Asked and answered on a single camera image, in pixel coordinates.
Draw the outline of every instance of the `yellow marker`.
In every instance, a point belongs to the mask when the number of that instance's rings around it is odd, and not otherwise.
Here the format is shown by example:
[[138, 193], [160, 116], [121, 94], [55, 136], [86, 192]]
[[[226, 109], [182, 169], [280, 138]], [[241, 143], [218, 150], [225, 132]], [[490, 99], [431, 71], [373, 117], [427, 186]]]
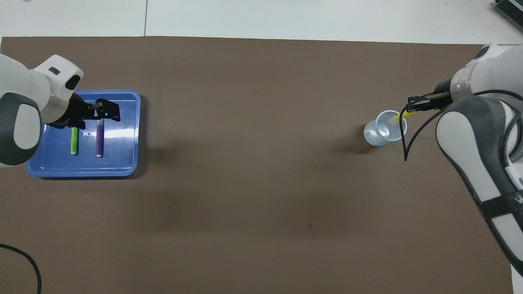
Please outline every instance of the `yellow marker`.
[[[418, 111], [404, 112], [402, 118], [409, 117], [409, 116], [414, 115], [414, 114], [416, 114], [416, 113], [418, 113]], [[399, 121], [399, 120], [400, 120], [400, 115], [396, 115], [396, 116], [393, 117], [392, 119], [393, 119], [394, 121]]]

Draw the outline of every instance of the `black vent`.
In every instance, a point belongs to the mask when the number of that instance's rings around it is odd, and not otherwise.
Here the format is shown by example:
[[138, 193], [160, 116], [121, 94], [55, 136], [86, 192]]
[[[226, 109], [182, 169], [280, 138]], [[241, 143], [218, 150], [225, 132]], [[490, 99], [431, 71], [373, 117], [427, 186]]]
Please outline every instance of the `black vent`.
[[511, 0], [500, 0], [494, 9], [523, 31], [523, 12], [521, 11], [523, 0], [515, 0], [515, 2], [520, 6], [514, 4]]

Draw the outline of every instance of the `clear cup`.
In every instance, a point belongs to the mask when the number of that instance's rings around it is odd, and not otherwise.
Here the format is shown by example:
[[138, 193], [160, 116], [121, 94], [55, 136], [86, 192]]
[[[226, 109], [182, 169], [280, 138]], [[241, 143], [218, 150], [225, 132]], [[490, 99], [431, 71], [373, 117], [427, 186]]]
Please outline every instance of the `clear cup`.
[[[400, 114], [395, 110], [385, 110], [375, 120], [365, 126], [365, 140], [373, 146], [383, 146], [389, 142], [401, 139], [399, 121], [394, 117]], [[407, 121], [403, 119], [403, 134], [407, 133]]]

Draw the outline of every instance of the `black strap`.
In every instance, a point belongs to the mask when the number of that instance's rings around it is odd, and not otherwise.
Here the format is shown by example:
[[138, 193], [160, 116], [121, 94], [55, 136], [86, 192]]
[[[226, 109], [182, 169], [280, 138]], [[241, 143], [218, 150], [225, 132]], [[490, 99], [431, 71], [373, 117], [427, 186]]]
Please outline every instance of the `black strap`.
[[477, 206], [484, 220], [523, 210], [523, 190], [503, 194]]

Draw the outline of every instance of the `brown tabletop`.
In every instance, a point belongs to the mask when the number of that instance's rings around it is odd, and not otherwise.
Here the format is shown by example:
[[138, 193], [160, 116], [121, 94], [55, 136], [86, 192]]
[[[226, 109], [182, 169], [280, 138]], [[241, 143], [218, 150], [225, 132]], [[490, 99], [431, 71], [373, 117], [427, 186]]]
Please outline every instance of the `brown tabletop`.
[[[142, 95], [129, 179], [0, 169], [0, 243], [42, 293], [509, 293], [510, 267], [429, 126], [403, 162], [362, 129], [480, 46], [4, 38], [79, 89]], [[432, 112], [408, 119], [409, 137]], [[0, 293], [34, 293], [0, 250]]]

